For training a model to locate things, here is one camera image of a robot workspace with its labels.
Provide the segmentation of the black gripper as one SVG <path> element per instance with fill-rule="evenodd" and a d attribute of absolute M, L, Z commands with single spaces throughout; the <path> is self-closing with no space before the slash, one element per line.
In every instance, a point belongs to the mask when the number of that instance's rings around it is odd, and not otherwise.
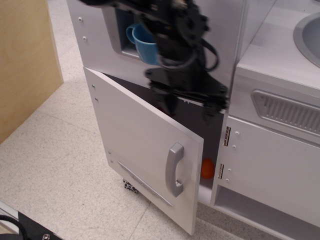
<path fill-rule="evenodd" d="M 216 60 L 207 68 L 204 59 L 192 57 L 183 64 L 162 63 L 159 68 L 147 69 L 145 76 L 150 80 L 149 86 L 156 95 L 158 107 L 162 107 L 165 114 L 174 117 L 178 98 L 184 98 L 202 103 L 202 117 L 208 121 L 228 105 L 228 88 L 209 74 L 218 64 L 219 60 Z"/>

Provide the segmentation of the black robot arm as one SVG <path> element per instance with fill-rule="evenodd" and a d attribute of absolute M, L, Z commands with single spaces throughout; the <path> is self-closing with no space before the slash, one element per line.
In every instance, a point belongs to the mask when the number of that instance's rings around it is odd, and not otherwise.
<path fill-rule="evenodd" d="M 203 39 L 208 19 L 192 0 L 81 0 L 89 42 L 84 66 L 150 88 L 173 116 L 179 99 L 202 105 L 210 120 L 227 108 L 228 88 L 211 72 L 215 48 Z"/>

